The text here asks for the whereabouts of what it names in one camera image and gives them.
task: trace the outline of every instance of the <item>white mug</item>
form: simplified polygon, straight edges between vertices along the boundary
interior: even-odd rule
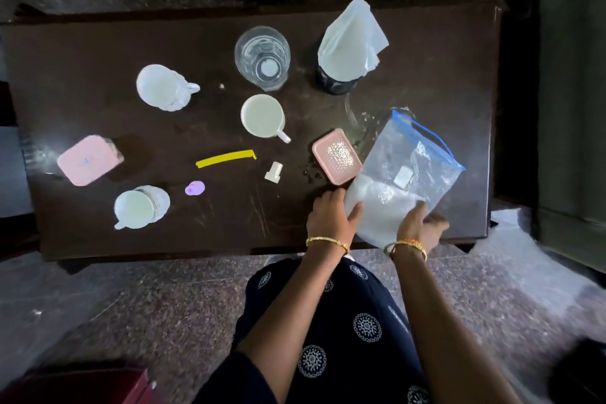
[[[246,131],[257,137],[278,136],[288,144],[290,137],[284,134],[286,119],[284,110],[268,94],[255,94],[248,98],[240,110],[240,119]]]
[[[170,206],[168,193],[160,187],[144,185],[120,193],[114,203],[118,223],[114,228],[141,228],[162,219]]]
[[[160,64],[145,66],[137,76],[137,92],[150,106],[173,112],[183,109],[200,91],[200,86],[188,83],[183,75],[177,74]]]

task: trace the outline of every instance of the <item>gold bangle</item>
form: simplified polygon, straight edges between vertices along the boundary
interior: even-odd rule
[[[423,246],[417,240],[401,240],[401,241],[394,241],[393,243],[389,243],[386,247],[383,248],[383,252],[391,260],[393,260],[393,253],[396,250],[397,245],[408,245],[411,247],[415,247],[416,249],[419,249],[421,254],[423,254],[423,262],[427,262],[427,251],[423,248]]]
[[[334,238],[328,238],[328,237],[310,237],[310,238],[307,238],[307,240],[305,242],[305,245],[309,246],[309,243],[311,241],[318,241],[318,240],[321,240],[321,241],[330,241],[331,243],[334,243],[337,246],[342,247],[345,250],[345,254],[349,254],[349,246],[347,246],[345,243],[341,243],[339,240],[336,240]]]

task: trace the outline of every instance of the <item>yellow clip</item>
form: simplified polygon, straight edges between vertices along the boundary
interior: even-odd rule
[[[204,168],[205,166],[210,166],[215,163],[223,163],[229,162],[230,160],[237,160],[239,158],[248,158],[253,157],[255,160],[257,156],[254,155],[254,151],[239,151],[239,152],[231,152],[229,154],[217,155],[216,157],[205,158],[204,160],[200,160],[196,162],[196,166],[199,168]]]

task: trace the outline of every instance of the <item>glass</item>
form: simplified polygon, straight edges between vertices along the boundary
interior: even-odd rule
[[[263,91],[277,90],[288,79],[290,48],[272,27],[256,26],[243,33],[234,56],[240,74]]]

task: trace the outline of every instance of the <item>table surface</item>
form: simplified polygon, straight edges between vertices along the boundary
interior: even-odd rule
[[[348,96],[314,86],[317,48],[338,12],[3,26],[44,257],[244,254],[301,245],[311,203],[330,187],[313,162],[312,143],[343,128],[365,152],[392,107],[409,108],[467,169],[437,208],[451,223],[445,238],[486,236],[500,10],[473,2],[373,12],[390,45]],[[239,74],[233,48],[257,25],[276,28],[290,44],[288,81],[271,93],[284,108],[289,145],[255,138],[240,122],[242,103],[261,91]],[[177,112],[146,105],[135,79],[151,63],[201,91]],[[125,162],[76,187],[56,159],[90,134],[112,139]],[[195,166],[244,149],[258,159]],[[264,179],[273,161],[284,165],[277,185]],[[187,196],[192,180],[202,180],[206,192]],[[167,215],[139,230],[114,230],[114,200],[141,185],[170,194]]]

